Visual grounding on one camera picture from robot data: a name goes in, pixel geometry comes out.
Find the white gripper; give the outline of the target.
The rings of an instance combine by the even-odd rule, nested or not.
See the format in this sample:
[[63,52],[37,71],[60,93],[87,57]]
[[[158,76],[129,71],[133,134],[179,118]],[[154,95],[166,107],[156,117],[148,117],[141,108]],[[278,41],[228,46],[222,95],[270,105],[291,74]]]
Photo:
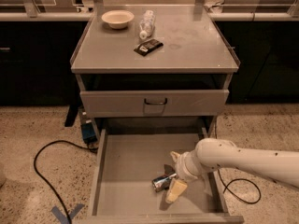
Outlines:
[[188,187],[186,182],[193,182],[202,178],[203,175],[208,173],[209,169],[200,162],[195,150],[182,154],[171,151],[170,156],[175,164],[175,171],[179,179],[171,180],[165,201],[174,203]]

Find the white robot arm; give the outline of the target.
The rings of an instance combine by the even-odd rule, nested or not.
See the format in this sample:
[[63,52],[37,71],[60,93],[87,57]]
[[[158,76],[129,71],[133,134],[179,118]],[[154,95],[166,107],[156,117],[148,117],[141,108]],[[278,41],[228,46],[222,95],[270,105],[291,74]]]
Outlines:
[[204,138],[194,150],[171,152],[177,178],[171,181],[165,201],[174,203],[188,184],[220,168],[233,168],[290,189],[299,189],[299,153],[237,147],[229,140]]

